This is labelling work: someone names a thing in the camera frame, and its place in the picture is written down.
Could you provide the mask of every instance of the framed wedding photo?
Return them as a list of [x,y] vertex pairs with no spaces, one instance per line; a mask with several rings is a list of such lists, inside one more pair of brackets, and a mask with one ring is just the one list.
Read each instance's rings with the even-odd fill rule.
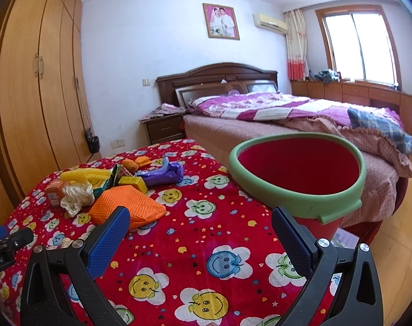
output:
[[209,38],[240,40],[232,7],[204,3],[203,10]]

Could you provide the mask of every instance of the crumpled white plastic bag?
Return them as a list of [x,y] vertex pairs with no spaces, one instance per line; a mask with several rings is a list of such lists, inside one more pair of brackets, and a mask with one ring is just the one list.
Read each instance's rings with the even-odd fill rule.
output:
[[74,217],[83,206],[90,206],[94,203],[93,188],[88,182],[67,184],[63,192],[65,197],[61,199],[61,207],[68,212],[70,217]]

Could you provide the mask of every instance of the blue plaid pillow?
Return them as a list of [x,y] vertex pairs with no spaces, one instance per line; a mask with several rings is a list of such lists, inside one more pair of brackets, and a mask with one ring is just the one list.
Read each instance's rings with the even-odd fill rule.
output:
[[396,144],[396,148],[400,152],[407,155],[412,154],[412,136],[402,130],[400,126],[364,110],[349,108],[348,115],[352,128],[377,128]]

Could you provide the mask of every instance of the white wall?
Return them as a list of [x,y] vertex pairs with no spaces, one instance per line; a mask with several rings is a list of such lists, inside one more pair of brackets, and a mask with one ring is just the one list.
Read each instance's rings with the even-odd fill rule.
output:
[[387,0],[345,0],[303,8],[307,28],[307,63],[309,69],[313,73],[317,73],[328,68],[324,40],[315,10],[360,3],[382,5],[398,50],[402,90],[412,94],[412,20],[398,3]]
[[[240,41],[209,39],[202,3],[235,9]],[[138,119],[160,105],[154,80],[216,62],[276,70],[290,93],[285,37],[254,26],[252,14],[283,20],[279,7],[258,0],[91,0],[81,27],[89,109],[103,156],[147,145]],[[152,86],[143,87],[142,79]]]

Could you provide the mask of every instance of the curtain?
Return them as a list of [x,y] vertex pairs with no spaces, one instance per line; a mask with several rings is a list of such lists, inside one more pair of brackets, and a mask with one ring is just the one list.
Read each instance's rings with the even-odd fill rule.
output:
[[291,80],[309,75],[307,66],[307,34],[301,9],[284,13],[288,25],[286,43],[288,49],[288,74]]

